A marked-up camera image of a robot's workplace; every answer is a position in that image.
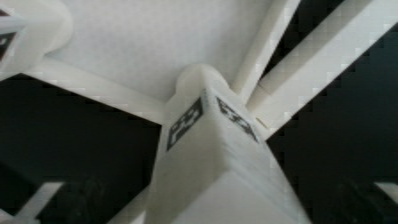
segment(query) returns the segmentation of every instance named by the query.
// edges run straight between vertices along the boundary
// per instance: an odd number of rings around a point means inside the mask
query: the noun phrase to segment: black and white pattern
[[[180,138],[183,137],[185,133],[189,132],[201,116],[203,116],[203,100],[198,99],[189,111],[185,112],[183,116],[178,119],[169,131],[169,140],[167,140],[167,151],[174,146]]]
[[[245,121],[245,119],[242,118],[242,116],[238,115],[233,108],[228,106],[226,102],[221,100],[219,97],[217,97],[217,102],[219,102],[221,112],[222,112],[224,116],[233,121],[233,123],[238,125],[244,132],[247,133],[247,135],[253,137],[254,141],[258,142],[258,138],[256,138],[256,134],[254,134],[253,126],[251,126],[249,122]]]
[[[16,33],[0,34],[0,61],[9,49],[9,45],[15,39]]]

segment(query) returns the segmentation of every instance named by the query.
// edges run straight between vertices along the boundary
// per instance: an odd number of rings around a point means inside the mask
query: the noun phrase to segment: white panel
[[[397,24],[397,12],[398,1],[347,0],[270,71],[247,104],[270,134]]]
[[[185,70],[166,108],[146,224],[309,223],[245,104],[210,66]]]
[[[75,36],[55,59],[162,101],[194,63],[233,82],[272,0],[62,1]]]

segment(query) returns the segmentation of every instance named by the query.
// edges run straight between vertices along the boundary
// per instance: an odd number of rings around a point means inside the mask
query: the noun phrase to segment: white plastic part
[[[61,61],[45,57],[25,74],[155,123],[164,123],[166,103]]]
[[[59,192],[64,183],[45,183],[23,208],[16,214],[16,219],[34,220],[41,210]]]
[[[244,102],[247,102],[258,86],[265,67],[283,38],[285,30],[288,28],[299,3],[301,0],[279,0],[270,3],[263,26],[260,28],[251,51],[231,85],[231,89]]]
[[[0,80],[27,71],[45,54],[71,37],[71,17],[59,0],[2,0],[0,8],[11,17],[0,18],[0,34],[16,32],[0,64]]]
[[[43,184],[15,217],[0,210],[0,224],[39,224],[41,223],[39,220],[36,220],[36,216],[39,215],[46,207],[46,204],[59,192],[62,185],[64,183],[61,182]]]
[[[194,65],[178,80],[146,224],[309,223],[245,104],[222,79],[210,66]]]
[[[398,22],[398,1],[347,0],[265,76],[247,104],[270,134]]]

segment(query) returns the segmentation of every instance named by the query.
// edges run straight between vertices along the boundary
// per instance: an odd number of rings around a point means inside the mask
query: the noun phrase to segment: white structure
[[[398,1],[345,1],[258,84],[299,3],[0,1],[0,80],[25,73],[164,124],[153,185],[112,224],[309,222],[263,141],[397,24]],[[198,63],[215,69],[178,79]]]
[[[245,104],[206,65],[182,74],[166,120],[144,223],[309,223]]]

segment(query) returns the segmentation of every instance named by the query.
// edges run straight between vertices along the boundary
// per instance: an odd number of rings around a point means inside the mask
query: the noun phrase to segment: white beam
[[[247,106],[270,134],[397,24],[397,12],[398,1],[347,0],[265,76]]]
[[[34,220],[46,207],[46,204],[59,192],[64,183],[45,183],[23,208],[16,214],[16,219]]]
[[[45,58],[25,74],[162,124],[166,103],[61,61]]]
[[[231,89],[247,103],[263,69],[270,61],[283,33],[288,28],[301,0],[276,0],[267,11],[260,33],[253,43],[251,51],[240,67],[238,76]]]

